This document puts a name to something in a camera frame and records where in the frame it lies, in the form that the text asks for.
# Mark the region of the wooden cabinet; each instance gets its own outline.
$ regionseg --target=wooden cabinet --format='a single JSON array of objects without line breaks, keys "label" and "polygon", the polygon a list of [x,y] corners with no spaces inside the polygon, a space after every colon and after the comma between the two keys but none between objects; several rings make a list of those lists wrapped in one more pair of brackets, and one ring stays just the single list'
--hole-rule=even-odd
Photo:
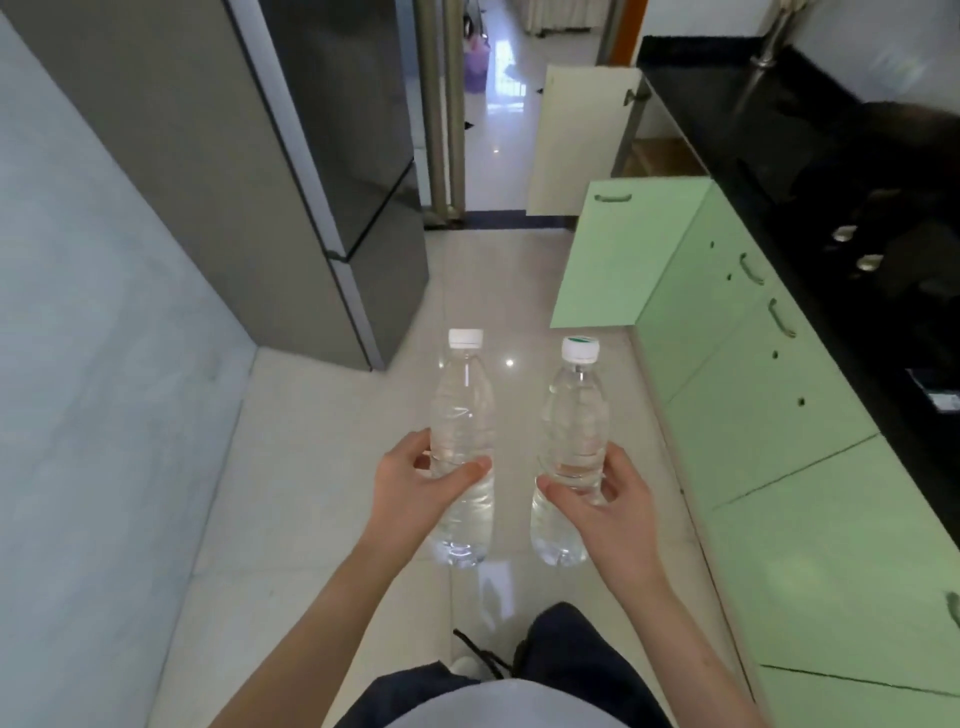
[{"label": "wooden cabinet", "polygon": [[705,521],[755,662],[960,698],[960,552],[882,437]]},{"label": "wooden cabinet", "polygon": [[960,697],[762,667],[776,728],[956,728]]},{"label": "wooden cabinet", "polygon": [[581,214],[588,185],[610,178],[639,86],[639,68],[547,67],[527,214]]},{"label": "wooden cabinet", "polygon": [[756,302],[666,417],[703,516],[877,432],[781,284]]},{"label": "wooden cabinet", "polygon": [[550,326],[633,326],[710,185],[701,177],[593,182]]},{"label": "wooden cabinet", "polygon": [[766,258],[714,185],[636,322],[661,402],[673,399],[774,280]]}]

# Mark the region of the pants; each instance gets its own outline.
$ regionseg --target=pants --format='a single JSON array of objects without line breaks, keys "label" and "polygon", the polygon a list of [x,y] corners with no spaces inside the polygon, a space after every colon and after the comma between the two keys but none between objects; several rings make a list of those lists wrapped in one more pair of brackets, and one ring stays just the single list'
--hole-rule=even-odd
[{"label": "pants", "polygon": [[[579,697],[629,728],[670,728],[630,663],[566,602],[534,620],[516,651],[514,677]],[[477,682],[439,662],[385,675],[373,681],[337,728],[383,728],[431,698]]]}]

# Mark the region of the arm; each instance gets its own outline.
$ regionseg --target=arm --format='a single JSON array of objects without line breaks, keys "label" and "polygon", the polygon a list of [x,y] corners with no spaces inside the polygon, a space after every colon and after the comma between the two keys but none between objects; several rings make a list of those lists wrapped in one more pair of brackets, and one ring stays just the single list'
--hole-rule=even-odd
[{"label": "arm", "polygon": [[606,504],[591,505],[544,476],[538,486],[580,531],[640,637],[681,728],[765,728],[756,705],[671,589],[657,554],[653,497],[623,448],[607,447]]},{"label": "arm", "polygon": [[432,480],[423,451],[430,430],[411,432],[376,469],[373,509],[360,541],[300,621],[210,728],[317,728],[326,718],[380,600],[446,508],[490,469],[489,458]]}]

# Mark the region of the cabinet handle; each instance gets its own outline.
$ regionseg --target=cabinet handle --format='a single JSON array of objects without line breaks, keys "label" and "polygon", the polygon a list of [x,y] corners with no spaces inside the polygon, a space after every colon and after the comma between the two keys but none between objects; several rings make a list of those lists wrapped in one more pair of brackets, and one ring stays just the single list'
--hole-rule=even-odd
[{"label": "cabinet handle", "polygon": [[763,285],[764,283],[767,282],[766,280],[758,276],[756,273],[754,273],[752,270],[750,270],[750,267],[747,265],[746,253],[740,254],[740,267],[743,269],[744,274],[747,276],[748,279],[750,279],[752,283],[756,283],[757,285]]},{"label": "cabinet handle", "polygon": [[957,592],[947,592],[947,611],[960,627],[960,595]]},{"label": "cabinet handle", "polygon": [[608,197],[607,195],[593,195],[593,199],[598,203],[629,203],[634,198],[633,194],[621,195],[620,197]]},{"label": "cabinet handle", "polygon": [[770,302],[767,304],[767,310],[770,311],[770,315],[774,317],[777,328],[783,332],[784,336],[786,336],[788,339],[797,338],[797,332],[780,319],[780,315],[777,313],[777,299],[770,299]]}]

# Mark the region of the shoelace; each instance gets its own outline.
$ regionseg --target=shoelace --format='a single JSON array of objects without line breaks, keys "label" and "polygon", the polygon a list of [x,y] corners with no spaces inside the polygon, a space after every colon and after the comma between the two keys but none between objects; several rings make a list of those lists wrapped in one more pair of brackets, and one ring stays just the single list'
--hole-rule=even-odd
[{"label": "shoelace", "polygon": [[503,680],[503,673],[500,671],[500,667],[497,667],[497,665],[500,665],[506,669],[507,674],[513,676],[514,668],[512,665],[508,665],[488,649],[480,649],[476,644],[473,643],[473,640],[471,640],[459,629],[453,630],[453,635],[454,637],[458,637],[460,641],[467,646],[470,652],[476,655],[480,662],[487,666],[490,672],[493,673],[493,677],[495,677],[497,680]]}]

